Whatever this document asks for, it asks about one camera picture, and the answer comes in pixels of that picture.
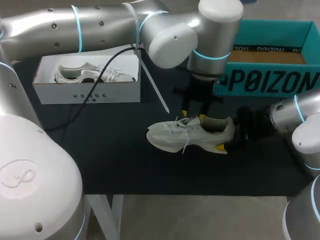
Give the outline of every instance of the black cable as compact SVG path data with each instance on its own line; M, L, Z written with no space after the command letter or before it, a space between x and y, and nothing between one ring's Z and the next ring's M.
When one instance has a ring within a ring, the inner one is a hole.
M80 109L78 110L78 112L70 119L68 120L67 122L61 124L61 125L58 125L58 126L55 126L55 127L52 127L52 128L48 128L48 129L45 129L46 132L50 132L50 131L54 131L54 130L58 130L58 129L61 129L61 128L64 128L64 127L67 127L70 123L72 123L74 120L77 119L77 117L79 117L81 111L83 110L83 108L85 107L88 99L90 98L91 94L93 93L93 91L95 90L96 86L98 85L98 83L100 82L103 82L103 80L101 79L102 75L104 74L104 72L106 71L107 67L110 65L110 63L117 57L119 56L120 54L124 53L124 52L127 52L127 51L130 51L130 50L135 50L136 48L135 47L128 47L128 48L125 48L119 52L117 52L115 55L113 55L111 57L111 59L106 63L106 65L104 66L104 68L102 69L99 77L97 78L96 82L94 83L93 87L91 88L90 92L88 93L87 97L85 98L84 102L81 104L81 107ZM138 47L138 50L145 50L144 48L142 47Z

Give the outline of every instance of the black cloth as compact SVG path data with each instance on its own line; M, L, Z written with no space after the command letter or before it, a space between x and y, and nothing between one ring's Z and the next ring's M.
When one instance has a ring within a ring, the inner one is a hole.
M142 71L141 102L88 104L67 128L48 133L78 165L85 194L295 196L309 183L278 135L227 155L194 145L187 146L184 154L152 146L146 138L147 127L182 118L183 99L173 90L185 88L189 74L159 69L146 55L143 60L170 114ZM32 86L39 61L32 58L14 67L43 127L51 128L66 122L80 105L41 105ZM223 104L210 107L208 116L225 118L234 116L243 105L260 108L277 101L226 96ZM198 114L200 106L192 102L190 114Z

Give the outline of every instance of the shoe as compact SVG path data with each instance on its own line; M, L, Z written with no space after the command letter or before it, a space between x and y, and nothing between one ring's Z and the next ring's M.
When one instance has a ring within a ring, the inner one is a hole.
M102 69L100 69L99 71L83 70L81 71L81 75L84 75L86 78L93 78L94 81L96 81L100 76L101 71ZM105 83L123 83L136 81L134 77L122 73L121 69L115 68L107 68L102 74L101 79Z
M188 145L198 145L204 150L226 154L219 145L229 142L235 135L235 125L231 117L213 119L197 116L175 121L158 122L148 127L146 138L158 149L170 153L177 153Z
M57 67L57 71L55 73L55 81L57 83L81 83L84 79L89 78L89 76L85 76L82 74L82 71L89 70L89 71L99 71L99 67L92 65L86 62L84 65L77 67L77 68L68 68L62 65Z
M94 83L97 81L103 67L85 63L77 68L66 68L59 65L55 74L56 83ZM121 73L120 69L107 68L101 79L105 82L133 82L135 79Z

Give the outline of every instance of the sneaker sole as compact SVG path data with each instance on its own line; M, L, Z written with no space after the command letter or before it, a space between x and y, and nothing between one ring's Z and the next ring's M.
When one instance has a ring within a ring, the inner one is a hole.
M182 150L184 148L184 146L182 147L171 147L171 146L161 146L158 144L155 144L151 141L149 141L149 143L151 143L154 147L156 147L157 149L169 152L169 153L177 153L180 150ZM220 151L216 149L215 145L210 145L210 144L202 144L202 145L197 145L199 147L201 147L203 150L210 152L210 153L214 153L214 154L227 154L226 151Z

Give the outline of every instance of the shoe box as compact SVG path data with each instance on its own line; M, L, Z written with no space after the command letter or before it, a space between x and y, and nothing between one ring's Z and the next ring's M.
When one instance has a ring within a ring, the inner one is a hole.
M105 66L108 60L130 45L107 50L61 54L42 57L33 79L33 87L43 105L47 104L82 104L94 83L57 83L57 67L78 68L85 63ZM98 103L134 103L140 102L141 65L134 52L127 51L116 57L109 65L134 77L131 82L102 82L94 89L88 99L89 104Z
M312 21L240 22L218 96L289 98L320 87L320 34Z

